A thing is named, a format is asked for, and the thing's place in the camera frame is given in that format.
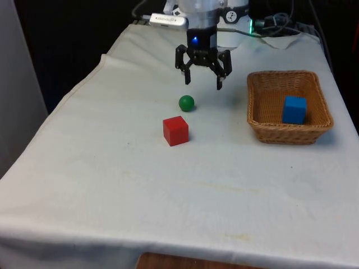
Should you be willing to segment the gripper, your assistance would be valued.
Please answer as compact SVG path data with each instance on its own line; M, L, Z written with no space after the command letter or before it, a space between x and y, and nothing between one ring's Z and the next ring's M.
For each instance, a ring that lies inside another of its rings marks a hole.
M217 26L189 29L186 35L187 47L181 44L176 48L175 68L184 74L185 84L188 85L191 82L190 67L197 60L194 53L209 53L207 56L209 68L215 73L217 90L220 90L224 79L232 72L232 58L230 50L219 52L217 49ZM187 63L183 60L184 54L189 57Z

